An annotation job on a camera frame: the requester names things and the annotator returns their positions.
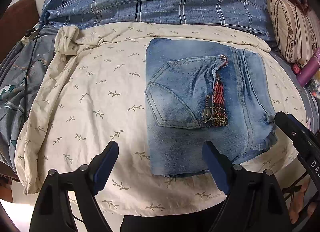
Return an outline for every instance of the jeans pocket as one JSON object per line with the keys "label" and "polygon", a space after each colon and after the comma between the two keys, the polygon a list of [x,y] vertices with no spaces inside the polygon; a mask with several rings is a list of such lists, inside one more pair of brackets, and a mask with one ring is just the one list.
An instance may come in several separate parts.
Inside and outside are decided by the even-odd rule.
{"label": "jeans pocket", "polygon": [[145,90],[159,126],[204,127],[205,99],[212,93],[216,71],[226,60],[205,56],[168,61],[151,78]]}

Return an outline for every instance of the white floral cloth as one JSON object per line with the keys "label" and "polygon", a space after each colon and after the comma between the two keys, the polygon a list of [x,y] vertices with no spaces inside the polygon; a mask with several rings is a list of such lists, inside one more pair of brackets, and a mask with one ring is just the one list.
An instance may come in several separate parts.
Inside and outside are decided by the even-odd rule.
{"label": "white floral cloth", "polygon": [[[24,192],[39,191],[49,169],[74,171],[103,151],[110,140],[119,157],[96,200],[102,210],[121,215],[185,214],[225,199],[210,173],[183,179],[150,171],[145,117],[145,55],[154,37],[217,41],[258,52],[265,64],[275,111],[293,114],[306,125],[294,84],[260,38],[226,27],[111,23],[79,30],[62,27],[55,57],[18,139],[15,165]],[[297,151],[281,131],[268,152],[242,165],[250,171],[288,165]],[[69,194],[75,201],[74,194]]]}

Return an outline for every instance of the silver bolt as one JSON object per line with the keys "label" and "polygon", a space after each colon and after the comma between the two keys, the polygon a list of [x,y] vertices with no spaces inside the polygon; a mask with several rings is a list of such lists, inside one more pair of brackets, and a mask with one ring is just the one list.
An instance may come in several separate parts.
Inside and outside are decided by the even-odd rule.
{"label": "silver bolt", "polygon": [[48,171],[48,174],[49,174],[50,176],[54,175],[55,173],[56,173],[56,170],[55,170],[55,169],[50,169],[50,170]]}
{"label": "silver bolt", "polygon": [[240,171],[242,169],[242,166],[240,164],[235,164],[233,165],[233,168],[236,170],[236,171]]}
{"label": "silver bolt", "polygon": [[85,171],[88,167],[89,167],[89,166],[88,166],[87,164],[82,164],[82,165],[79,167],[79,169],[80,169],[81,171]]}
{"label": "silver bolt", "polygon": [[269,176],[271,176],[271,175],[273,174],[273,172],[272,172],[272,170],[270,170],[270,169],[266,169],[266,174],[269,175]]}

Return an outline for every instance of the beige striped cushion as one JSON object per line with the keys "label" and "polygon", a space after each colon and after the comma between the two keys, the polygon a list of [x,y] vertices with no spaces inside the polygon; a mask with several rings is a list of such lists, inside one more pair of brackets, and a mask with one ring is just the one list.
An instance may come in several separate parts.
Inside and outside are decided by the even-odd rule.
{"label": "beige striped cushion", "polygon": [[287,0],[267,0],[267,4],[283,57],[290,63],[298,61],[303,66],[320,46],[320,22],[317,15],[311,10],[305,16]]}

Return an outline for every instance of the pillow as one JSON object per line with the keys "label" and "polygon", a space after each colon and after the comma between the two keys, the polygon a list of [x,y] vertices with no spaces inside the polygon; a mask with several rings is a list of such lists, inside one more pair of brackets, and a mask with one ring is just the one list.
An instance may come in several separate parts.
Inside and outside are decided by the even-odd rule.
{"label": "pillow", "polygon": [[39,21],[35,0],[19,0],[10,6],[0,19],[0,63],[14,45],[25,35],[27,29]]}
{"label": "pillow", "polygon": [[303,15],[287,0],[267,0],[278,47],[287,62],[303,67],[320,46],[320,22],[313,10]]}

